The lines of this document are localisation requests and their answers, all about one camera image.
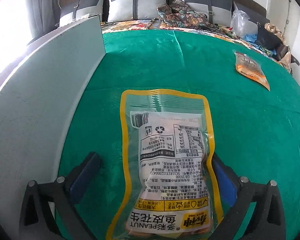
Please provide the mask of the green satin tablecloth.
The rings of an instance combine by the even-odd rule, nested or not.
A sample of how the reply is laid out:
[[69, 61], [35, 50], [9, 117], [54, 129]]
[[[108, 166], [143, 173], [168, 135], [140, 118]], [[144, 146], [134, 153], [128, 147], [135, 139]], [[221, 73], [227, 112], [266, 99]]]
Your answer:
[[138, 132], [163, 134], [154, 113], [211, 113], [215, 153], [253, 183], [275, 180], [286, 237], [300, 232], [300, 86], [273, 60], [239, 44], [177, 30], [106, 33], [106, 54], [91, 77], [64, 143], [59, 175], [90, 152], [102, 166], [76, 210], [97, 239], [105, 239], [125, 196], [121, 117], [127, 119], [131, 199], [114, 236], [140, 193]]

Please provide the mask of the grey pillow far right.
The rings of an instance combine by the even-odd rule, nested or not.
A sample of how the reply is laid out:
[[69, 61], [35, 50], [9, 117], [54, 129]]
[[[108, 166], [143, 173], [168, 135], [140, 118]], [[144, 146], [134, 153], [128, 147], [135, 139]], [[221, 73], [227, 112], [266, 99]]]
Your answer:
[[266, 23], [269, 23], [270, 20], [266, 17], [260, 15], [258, 12], [255, 12], [239, 3], [234, 3], [234, 9], [241, 10], [249, 16], [249, 20], [245, 23], [243, 27], [242, 36], [247, 34], [254, 35], [258, 33], [258, 26], [264, 27]]

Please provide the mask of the floral bed sheet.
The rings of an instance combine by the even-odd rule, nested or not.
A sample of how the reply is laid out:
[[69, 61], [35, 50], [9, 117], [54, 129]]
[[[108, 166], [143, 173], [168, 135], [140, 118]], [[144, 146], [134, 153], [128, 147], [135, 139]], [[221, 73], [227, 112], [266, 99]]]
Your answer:
[[217, 29], [207, 29], [207, 30], [197, 30], [190, 28], [172, 27], [162, 22], [159, 19], [152, 20], [132, 20], [123, 22], [101, 22], [102, 33], [112, 33], [119, 31], [129, 31], [129, 30], [173, 30], [182, 31], [186, 33], [205, 35], [210, 37], [215, 37], [220, 40], [224, 40], [230, 43], [240, 44], [250, 50], [256, 51], [263, 56], [266, 56], [272, 60], [276, 56], [275, 50], [266, 49], [254, 42], [254, 39], [249, 39], [246, 41], [240, 37], [237, 37], [230, 28], [217, 26]]

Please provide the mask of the beige patterned blanket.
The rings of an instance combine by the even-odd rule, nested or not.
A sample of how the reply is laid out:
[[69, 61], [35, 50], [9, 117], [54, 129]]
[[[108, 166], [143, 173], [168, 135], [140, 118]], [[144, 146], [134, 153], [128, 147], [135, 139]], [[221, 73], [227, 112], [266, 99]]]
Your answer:
[[283, 68], [286, 69], [289, 74], [292, 74], [292, 69], [291, 69], [291, 59], [292, 59], [292, 54], [290, 50], [290, 46], [287, 45], [286, 39], [283, 35], [283, 32], [275, 25], [271, 23], [266, 23], [264, 25], [264, 28], [274, 34], [277, 38], [280, 40], [280, 44], [275, 48], [276, 50], [276, 56], [275, 60], [281, 64]]

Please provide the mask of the blue plastic bag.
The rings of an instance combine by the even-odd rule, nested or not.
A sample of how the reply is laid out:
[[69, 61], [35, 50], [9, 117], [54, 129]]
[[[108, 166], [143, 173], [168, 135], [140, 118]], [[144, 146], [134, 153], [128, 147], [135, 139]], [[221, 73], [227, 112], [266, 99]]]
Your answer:
[[257, 34], [246, 34], [245, 36], [242, 37], [242, 39], [246, 42], [248, 42], [249, 44], [251, 44], [253, 47], [255, 47], [256, 49], [262, 51], [263, 53], [265, 53], [267, 56], [272, 57], [272, 56], [276, 56], [277, 53], [276, 51], [273, 50], [269, 50], [261, 45], [256, 44], [256, 40], [257, 40]]

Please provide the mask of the grey pillow far left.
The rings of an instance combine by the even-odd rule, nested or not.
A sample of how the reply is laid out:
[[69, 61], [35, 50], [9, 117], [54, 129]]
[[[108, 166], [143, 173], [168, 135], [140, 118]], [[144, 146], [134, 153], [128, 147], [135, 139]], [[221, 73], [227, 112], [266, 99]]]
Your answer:
[[59, 27], [63, 27], [72, 22], [85, 17], [103, 14], [104, 0], [77, 0], [61, 8]]

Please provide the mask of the grey curtain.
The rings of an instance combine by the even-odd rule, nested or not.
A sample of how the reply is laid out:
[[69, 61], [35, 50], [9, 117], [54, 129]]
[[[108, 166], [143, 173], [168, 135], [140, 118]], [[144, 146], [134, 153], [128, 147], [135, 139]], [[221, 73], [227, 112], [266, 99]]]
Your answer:
[[55, 30], [61, 9], [59, 0], [25, 0], [32, 37], [38, 39]]

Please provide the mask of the grey pillow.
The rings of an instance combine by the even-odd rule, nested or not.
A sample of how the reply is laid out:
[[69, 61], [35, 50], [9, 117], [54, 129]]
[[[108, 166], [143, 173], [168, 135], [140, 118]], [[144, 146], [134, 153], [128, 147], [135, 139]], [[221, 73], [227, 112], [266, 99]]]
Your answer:
[[104, 0], [77, 0], [61, 8], [59, 27], [63, 27], [72, 22], [85, 17], [103, 14]]
[[260, 15], [258, 12], [255, 12], [239, 3], [234, 3], [234, 9], [241, 10], [249, 16], [249, 20], [245, 23], [243, 27], [242, 36], [247, 34], [254, 35], [258, 33], [258, 26], [264, 27], [266, 23], [269, 23], [270, 20], [266, 17]]
[[210, 23], [229, 27], [232, 19], [233, 0], [182, 0], [193, 11], [207, 16]]
[[163, 5], [166, 0], [109, 0], [108, 22], [158, 18], [157, 7]]

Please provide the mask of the yellow peanut snack bag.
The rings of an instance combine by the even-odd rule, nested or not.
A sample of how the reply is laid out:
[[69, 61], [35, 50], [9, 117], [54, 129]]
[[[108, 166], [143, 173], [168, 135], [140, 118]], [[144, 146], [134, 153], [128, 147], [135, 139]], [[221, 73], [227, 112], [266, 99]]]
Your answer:
[[223, 220], [208, 100], [171, 89], [121, 95], [125, 194], [106, 239], [208, 239]]

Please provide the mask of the clear plastic bag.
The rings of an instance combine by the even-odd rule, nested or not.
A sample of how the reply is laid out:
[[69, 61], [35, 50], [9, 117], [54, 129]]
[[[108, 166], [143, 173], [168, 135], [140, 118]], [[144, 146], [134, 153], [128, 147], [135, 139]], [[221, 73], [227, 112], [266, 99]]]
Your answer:
[[249, 19], [250, 17], [247, 15], [246, 12], [238, 9], [234, 10], [232, 14], [230, 27], [232, 28], [232, 31], [236, 36], [244, 36], [245, 25], [249, 21]]

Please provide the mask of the black cushion bag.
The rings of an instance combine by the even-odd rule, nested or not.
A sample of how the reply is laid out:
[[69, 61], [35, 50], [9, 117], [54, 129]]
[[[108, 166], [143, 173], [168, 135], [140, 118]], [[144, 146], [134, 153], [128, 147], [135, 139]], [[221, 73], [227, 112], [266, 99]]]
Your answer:
[[268, 50], [274, 50], [281, 44], [281, 40], [273, 33], [267, 31], [263, 26], [258, 25], [258, 33], [255, 43]]

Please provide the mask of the orange clear snack pouch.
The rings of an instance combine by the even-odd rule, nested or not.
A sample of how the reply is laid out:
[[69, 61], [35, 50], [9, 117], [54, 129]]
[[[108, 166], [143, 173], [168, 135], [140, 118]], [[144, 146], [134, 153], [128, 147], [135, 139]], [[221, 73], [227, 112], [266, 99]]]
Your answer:
[[234, 50], [234, 55], [236, 61], [235, 68], [237, 72], [261, 84], [268, 91], [270, 91], [270, 85], [260, 65], [255, 60], [250, 58], [247, 54]]

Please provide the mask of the white storage box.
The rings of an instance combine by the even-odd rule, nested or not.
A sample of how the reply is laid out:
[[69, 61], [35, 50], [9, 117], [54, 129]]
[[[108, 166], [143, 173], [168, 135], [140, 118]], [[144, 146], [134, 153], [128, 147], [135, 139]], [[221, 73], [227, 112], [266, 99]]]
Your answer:
[[0, 224], [19, 237], [26, 184], [57, 177], [78, 103], [106, 54], [100, 19], [39, 38], [0, 86]]

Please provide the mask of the floral patterned cloth bundle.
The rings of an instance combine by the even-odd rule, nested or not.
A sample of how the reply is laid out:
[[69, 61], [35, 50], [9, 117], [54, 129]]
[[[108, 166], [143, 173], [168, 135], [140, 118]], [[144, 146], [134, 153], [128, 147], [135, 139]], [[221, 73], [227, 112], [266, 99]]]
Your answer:
[[197, 13], [182, 0], [174, 0], [170, 5], [157, 7], [159, 18], [170, 27], [188, 29], [215, 29], [204, 13]]

